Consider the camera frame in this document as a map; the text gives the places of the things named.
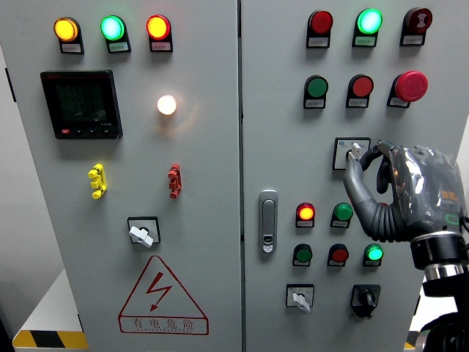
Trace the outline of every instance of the illuminated red button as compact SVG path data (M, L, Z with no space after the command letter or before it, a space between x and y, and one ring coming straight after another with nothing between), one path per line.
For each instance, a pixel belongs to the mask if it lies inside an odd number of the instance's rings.
M349 259L349 252L345 249L339 249L332 254L332 260L337 263L344 263Z
M325 34L332 28L332 15L327 11L316 11L310 17L309 26L317 34Z
M394 89L400 100L412 103L425 95L428 80L422 72L408 71L397 79Z
M414 34L423 34L432 24L433 16L430 10L416 7L409 10L404 17L404 25Z
M368 76L361 76L353 82L353 94L363 98L371 94L373 91L373 80Z

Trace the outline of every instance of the high voltage warning sign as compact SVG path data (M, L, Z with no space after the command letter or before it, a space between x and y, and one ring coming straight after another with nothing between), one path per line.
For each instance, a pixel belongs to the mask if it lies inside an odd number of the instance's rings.
M119 313L130 334L208 335L208 318L157 255L152 256Z

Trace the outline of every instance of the yellow black hazard stripe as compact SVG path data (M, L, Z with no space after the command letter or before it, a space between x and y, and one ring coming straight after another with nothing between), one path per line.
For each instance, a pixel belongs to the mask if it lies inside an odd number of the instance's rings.
M14 347L88 349L81 331L21 330L13 340Z
M419 331L409 331L407 335L407 341L405 342L405 350L415 350L417 337L419 336Z

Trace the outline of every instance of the robotic hand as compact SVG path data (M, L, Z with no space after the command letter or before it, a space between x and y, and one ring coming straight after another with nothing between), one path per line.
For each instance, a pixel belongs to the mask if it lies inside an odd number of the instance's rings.
M377 191L391 184L393 203L378 203L363 172L383 157ZM360 161L347 162L344 185L363 231L375 241L409 241L414 265L425 270L426 296L453 296L458 312L427 324L416 351L469 351L469 232L465 195L457 165L436 150L378 142Z

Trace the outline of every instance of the red terminal connector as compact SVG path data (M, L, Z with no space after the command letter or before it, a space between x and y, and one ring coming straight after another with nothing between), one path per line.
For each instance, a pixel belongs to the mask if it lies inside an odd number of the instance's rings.
M169 189L171 189L171 193L169 196L172 199L178 198L182 191L182 183L181 183L181 171L179 168L179 164L172 164L171 169L168 173L169 177Z

